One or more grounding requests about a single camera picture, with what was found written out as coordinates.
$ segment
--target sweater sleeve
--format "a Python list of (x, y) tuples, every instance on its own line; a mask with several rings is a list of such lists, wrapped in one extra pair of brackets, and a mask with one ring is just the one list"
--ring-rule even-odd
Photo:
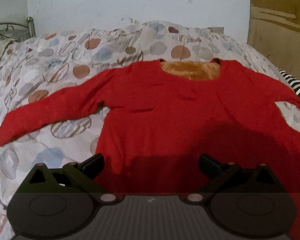
[(61, 89), (9, 112), (0, 127), (0, 147), (46, 125), (95, 113), (128, 68), (104, 70), (79, 86)]
[(244, 73), (258, 90), (274, 102), (287, 101), (300, 109), (300, 98), (297, 94), (279, 80), (265, 74), (256, 73), (244, 67)]

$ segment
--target screw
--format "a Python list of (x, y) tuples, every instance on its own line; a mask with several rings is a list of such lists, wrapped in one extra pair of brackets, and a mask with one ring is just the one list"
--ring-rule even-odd
[(188, 200), (191, 202), (199, 202), (201, 200), (203, 200), (203, 196), (197, 193), (193, 193), (188, 195)]
[(100, 199), (103, 201), (103, 202), (112, 202), (112, 201), (115, 201), (117, 198), (115, 195), (113, 194), (103, 194)]

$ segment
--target black and white striped fabric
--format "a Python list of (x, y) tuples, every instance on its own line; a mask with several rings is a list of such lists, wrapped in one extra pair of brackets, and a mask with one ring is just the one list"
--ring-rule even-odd
[(295, 91), (295, 93), (300, 97), (300, 80), (294, 78), (284, 70), (279, 69), (279, 71), (282, 74), (282, 76), (287, 80), (287, 82), (290, 84), (290, 86)]

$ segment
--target patterned bedspread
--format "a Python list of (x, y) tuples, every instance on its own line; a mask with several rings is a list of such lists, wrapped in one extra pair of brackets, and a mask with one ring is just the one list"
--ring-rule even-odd
[[(105, 69), (140, 60), (235, 59), (287, 84), (260, 53), (213, 31), (153, 21), (113, 31), (48, 33), (15, 42), (0, 61), (0, 125), (9, 111), (61, 88), (79, 85)], [(288, 125), (300, 131), (300, 110), (286, 102), (277, 106)], [(5, 207), (33, 165), (44, 162), (49, 168), (59, 168), (89, 158), (95, 152), (107, 112), (104, 108), (80, 120), (48, 125), (0, 148), (0, 239), (13, 236)]]

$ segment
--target ribbed plate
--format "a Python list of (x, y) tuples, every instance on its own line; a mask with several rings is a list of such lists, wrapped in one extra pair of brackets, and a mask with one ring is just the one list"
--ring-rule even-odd
[[(27, 240), (16, 236), (15, 240)], [(178, 196), (126, 196), (100, 208), (93, 221), (64, 240), (248, 240), (231, 235), (209, 218), (204, 208)], [(282, 235), (271, 240), (291, 240)]]

